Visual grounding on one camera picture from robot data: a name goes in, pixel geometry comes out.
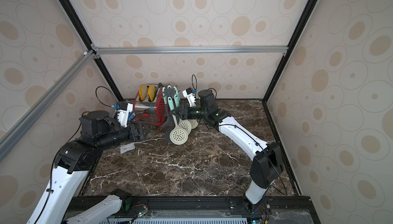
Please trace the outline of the cream skimmer pile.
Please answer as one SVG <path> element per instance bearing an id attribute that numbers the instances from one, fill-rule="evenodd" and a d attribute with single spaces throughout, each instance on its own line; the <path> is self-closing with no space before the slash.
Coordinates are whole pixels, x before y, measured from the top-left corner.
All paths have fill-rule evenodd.
<path id="1" fill-rule="evenodd" d="M 188 120 L 188 121 L 190 122 L 191 129 L 195 129 L 195 128 L 197 128 L 197 126 L 199 125 L 197 119 L 190 119 L 190 120 Z"/>

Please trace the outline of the grey utensil rack stand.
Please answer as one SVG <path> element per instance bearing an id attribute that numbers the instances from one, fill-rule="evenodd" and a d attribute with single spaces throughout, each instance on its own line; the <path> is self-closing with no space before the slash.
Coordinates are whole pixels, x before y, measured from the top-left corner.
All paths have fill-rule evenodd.
<path id="1" fill-rule="evenodd" d="M 186 130 L 179 126 L 179 122 L 176 116 L 172 114 L 175 109 L 175 95 L 176 91 L 171 86 L 162 89 L 162 95 L 165 104 L 166 121 L 162 125 L 165 128 L 165 139 L 168 143 L 175 145 L 182 145 L 187 141 L 188 133 Z"/>

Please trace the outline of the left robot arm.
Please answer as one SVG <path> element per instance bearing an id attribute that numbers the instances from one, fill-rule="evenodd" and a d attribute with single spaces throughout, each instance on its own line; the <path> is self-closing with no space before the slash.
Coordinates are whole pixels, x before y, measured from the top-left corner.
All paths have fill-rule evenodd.
<path id="1" fill-rule="evenodd" d="M 50 180 L 30 224 L 60 224 L 79 185 L 93 171 L 106 149 L 123 142 L 141 142 L 154 125 L 120 122 L 107 111 L 97 110 L 80 117 L 81 136 L 67 142 L 56 154 Z"/>

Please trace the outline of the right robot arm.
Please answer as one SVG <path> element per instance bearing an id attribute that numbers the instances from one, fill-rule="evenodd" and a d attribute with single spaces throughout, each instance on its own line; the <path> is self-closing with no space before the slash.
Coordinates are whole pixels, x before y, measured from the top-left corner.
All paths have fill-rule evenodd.
<path id="1" fill-rule="evenodd" d="M 209 129 L 215 129 L 230 138 L 251 159 L 251 183 L 245 192 L 247 209 L 252 212 L 265 196 L 271 183 L 280 178 L 284 164 L 277 143 L 267 143 L 240 125 L 228 111 L 219 109 L 212 90 L 198 92 L 188 88 L 182 92 L 189 105 L 177 105 L 172 114 L 180 119 L 203 120 Z"/>

